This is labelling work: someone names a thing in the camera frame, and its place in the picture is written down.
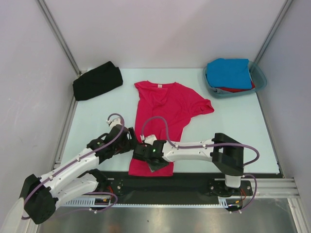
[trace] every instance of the teal plastic basket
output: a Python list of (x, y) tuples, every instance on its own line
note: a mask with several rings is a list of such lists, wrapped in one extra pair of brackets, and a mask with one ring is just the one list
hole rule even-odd
[(219, 88), (211, 87), (207, 81), (207, 67), (203, 69), (203, 78), (205, 80), (205, 83), (207, 85), (208, 92), (215, 98), (228, 98), (228, 97), (234, 97), (234, 96), (243, 96), (252, 94), (255, 92), (258, 92), (262, 89), (264, 89), (267, 85), (267, 79), (266, 76), (263, 74), (259, 66), (257, 66), (255, 63), (249, 61), (248, 63), (248, 69), (249, 73), (251, 75), (251, 80), (253, 81), (255, 88), (248, 90), (248, 91), (242, 91), (242, 92), (229, 92), (224, 91)]

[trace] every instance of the blue folded shirt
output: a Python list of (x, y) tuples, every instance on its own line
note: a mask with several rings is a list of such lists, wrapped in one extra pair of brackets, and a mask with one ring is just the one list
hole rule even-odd
[(207, 65), (207, 81), (211, 87), (251, 89), (248, 59), (216, 59)]

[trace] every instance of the red t-shirt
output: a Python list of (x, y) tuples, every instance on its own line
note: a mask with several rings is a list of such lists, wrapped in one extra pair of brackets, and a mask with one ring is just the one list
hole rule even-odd
[[(180, 141), (181, 134), (192, 117), (214, 112), (210, 100), (201, 97), (194, 90), (179, 83), (155, 84), (149, 81), (135, 83), (139, 93), (139, 102), (135, 122), (135, 133), (140, 141), (141, 128), (146, 120), (161, 116), (169, 125), (172, 141)], [(154, 134), (157, 139), (166, 140), (165, 124), (161, 119), (149, 121), (144, 136)], [(146, 162), (132, 159), (129, 175), (133, 176), (172, 176), (174, 164), (151, 172)]]
[[(252, 84), (252, 88), (251, 89), (255, 88), (255, 85), (254, 85), (253, 81), (251, 81), (251, 84)], [(232, 92), (232, 93), (251, 90), (251, 89), (236, 89), (236, 88), (228, 88), (228, 87), (219, 87), (219, 89), (222, 89), (224, 91), (229, 91), (229, 92)]]

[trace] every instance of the black folded cloth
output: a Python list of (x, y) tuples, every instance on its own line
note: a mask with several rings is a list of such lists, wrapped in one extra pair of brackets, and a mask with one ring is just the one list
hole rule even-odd
[(112, 62), (90, 70), (73, 81), (73, 94), (77, 101), (88, 100), (111, 91), (123, 84), (121, 72)]

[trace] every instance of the shirt sleeve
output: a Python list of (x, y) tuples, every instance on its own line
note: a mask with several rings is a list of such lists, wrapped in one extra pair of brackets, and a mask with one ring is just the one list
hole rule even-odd
[(210, 100), (203, 98), (194, 90), (188, 90), (187, 107), (191, 117), (214, 112)]

